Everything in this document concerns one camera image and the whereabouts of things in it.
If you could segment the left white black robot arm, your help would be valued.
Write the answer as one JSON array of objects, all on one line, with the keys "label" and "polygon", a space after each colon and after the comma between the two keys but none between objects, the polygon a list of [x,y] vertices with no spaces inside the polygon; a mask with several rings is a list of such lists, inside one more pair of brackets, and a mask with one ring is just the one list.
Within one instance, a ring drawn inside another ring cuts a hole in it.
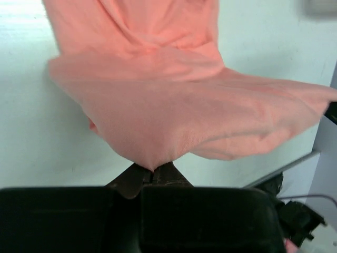
[{"label": "left white black robot arm", "polygon": [[1,190],[1,252],[295,252],[325,220],[256,188],[198,188],[173,163],[103,187]]}]

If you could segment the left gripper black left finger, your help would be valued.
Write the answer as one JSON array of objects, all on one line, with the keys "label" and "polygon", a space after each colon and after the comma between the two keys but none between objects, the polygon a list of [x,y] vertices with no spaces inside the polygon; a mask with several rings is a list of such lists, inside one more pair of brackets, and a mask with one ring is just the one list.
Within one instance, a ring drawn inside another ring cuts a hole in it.
[{"label": "left gripper black left finger", "polygon": [[139,252],[133,164],[105,186],[1,190],[1,252]]}]

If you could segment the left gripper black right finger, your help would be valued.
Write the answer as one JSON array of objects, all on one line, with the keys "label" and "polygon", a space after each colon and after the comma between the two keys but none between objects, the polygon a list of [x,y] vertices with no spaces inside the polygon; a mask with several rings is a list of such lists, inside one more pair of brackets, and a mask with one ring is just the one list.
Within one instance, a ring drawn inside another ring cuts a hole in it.
[{"label": "left gripper black right finger", "polygon": [[256,189],[193,187],[173,163],[140,193],[142,252],[285,252],[277,213]]}]

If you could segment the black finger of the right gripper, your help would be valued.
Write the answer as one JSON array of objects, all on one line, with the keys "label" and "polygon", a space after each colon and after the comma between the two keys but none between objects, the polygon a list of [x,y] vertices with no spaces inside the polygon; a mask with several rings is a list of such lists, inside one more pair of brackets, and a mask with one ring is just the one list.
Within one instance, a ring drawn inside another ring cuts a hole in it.
[{"label": "black finger of the right gripper", "polygon": [[337,102],[331,102],[324,114],[330,121],[337,123]]}]

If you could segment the salmon pink t shirt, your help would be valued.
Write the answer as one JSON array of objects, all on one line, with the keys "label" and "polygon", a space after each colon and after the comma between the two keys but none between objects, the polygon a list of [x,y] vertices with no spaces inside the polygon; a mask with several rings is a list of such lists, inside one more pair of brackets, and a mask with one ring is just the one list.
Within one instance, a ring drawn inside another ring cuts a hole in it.
[{"label": "salmon pink t shirt", "polygon": [[317,124],[336,90],[228,69],[218,1],[45,1],[50,78],[90,129],[149,170],[186,153],[235,160]]}]

